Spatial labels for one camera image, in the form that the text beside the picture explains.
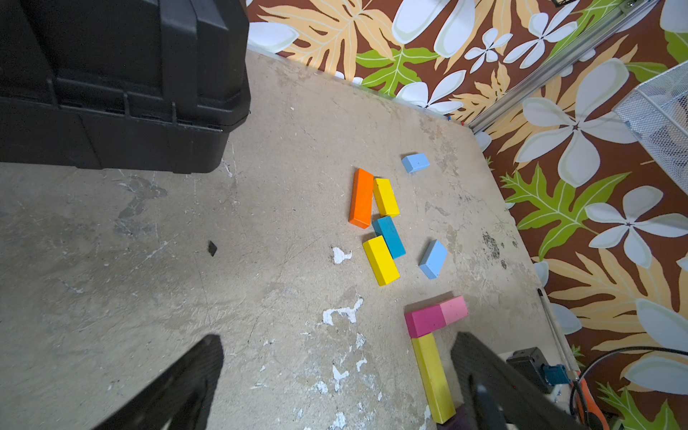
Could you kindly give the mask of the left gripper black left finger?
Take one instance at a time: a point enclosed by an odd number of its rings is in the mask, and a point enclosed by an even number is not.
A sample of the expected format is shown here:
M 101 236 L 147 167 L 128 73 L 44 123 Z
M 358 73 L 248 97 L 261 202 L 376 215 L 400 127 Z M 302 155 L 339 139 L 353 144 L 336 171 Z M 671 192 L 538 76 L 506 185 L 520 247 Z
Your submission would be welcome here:
M 220 335 L 208 334 L 98 429 L 204 429 L 223 367 Z

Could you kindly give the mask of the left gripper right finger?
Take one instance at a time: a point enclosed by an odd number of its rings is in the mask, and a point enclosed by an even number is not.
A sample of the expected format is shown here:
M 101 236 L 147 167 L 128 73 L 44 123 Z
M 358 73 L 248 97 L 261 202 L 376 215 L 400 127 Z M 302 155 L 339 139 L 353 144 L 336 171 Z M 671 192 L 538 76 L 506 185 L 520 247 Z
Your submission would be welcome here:
M 470 428 L 584 428 L 472 333 L 457 333 L 451 360 Z

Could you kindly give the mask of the purple block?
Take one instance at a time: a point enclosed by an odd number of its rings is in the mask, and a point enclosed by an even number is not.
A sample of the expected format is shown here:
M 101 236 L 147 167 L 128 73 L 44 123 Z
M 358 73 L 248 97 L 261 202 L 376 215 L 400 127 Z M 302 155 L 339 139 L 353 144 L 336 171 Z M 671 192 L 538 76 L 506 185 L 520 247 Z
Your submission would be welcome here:
M 469 414 L 464 405 L 456 410 L 456 414 L 448 419 L 445 423 L 436 424 L 437 430 L 472 430 L 473 427 L 469 422 Z

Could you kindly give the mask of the long yellow block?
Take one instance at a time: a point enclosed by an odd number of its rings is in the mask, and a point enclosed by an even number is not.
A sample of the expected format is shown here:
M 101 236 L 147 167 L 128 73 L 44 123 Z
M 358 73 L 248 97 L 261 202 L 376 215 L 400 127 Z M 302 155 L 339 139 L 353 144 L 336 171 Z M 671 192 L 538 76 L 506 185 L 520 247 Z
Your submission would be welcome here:
M 435 337 L 433 333 L 429 333 L 420 338 L 412 338 L 411 344 L 419 365 L 431 416 L 435 423 L 444 424 L 455 416 L 456 408 Z

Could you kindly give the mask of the pink block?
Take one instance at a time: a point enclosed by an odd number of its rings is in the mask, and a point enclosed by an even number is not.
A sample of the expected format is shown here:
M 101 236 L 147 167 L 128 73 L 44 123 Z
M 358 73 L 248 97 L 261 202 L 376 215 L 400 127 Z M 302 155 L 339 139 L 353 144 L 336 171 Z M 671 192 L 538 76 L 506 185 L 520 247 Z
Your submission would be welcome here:
M 469 315 L 469 309 L 464 297 L 453 297 L 440 304 L 440 309 L 446 325 L 454 324 Z

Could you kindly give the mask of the magenta block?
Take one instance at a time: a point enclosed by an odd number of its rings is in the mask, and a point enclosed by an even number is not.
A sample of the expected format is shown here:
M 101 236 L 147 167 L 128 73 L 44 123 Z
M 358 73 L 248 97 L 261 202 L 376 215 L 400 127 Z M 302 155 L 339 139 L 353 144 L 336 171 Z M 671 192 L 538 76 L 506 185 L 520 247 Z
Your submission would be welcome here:
M 412 339 L 440 330 L 447 325 L 440 305 L 430 306 L 404 315 L 408 334 Z

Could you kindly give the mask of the teal block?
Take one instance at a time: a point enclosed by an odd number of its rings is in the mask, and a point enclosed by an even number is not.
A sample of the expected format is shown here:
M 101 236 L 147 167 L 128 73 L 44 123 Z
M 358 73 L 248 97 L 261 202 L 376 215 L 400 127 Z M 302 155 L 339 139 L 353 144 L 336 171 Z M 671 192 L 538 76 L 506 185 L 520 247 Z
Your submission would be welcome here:
M 372 222 L 377 236 L 382 236 L 393 259 L 405 256 L 406 250 L 393 223 L 392 217 L 385 216 Z

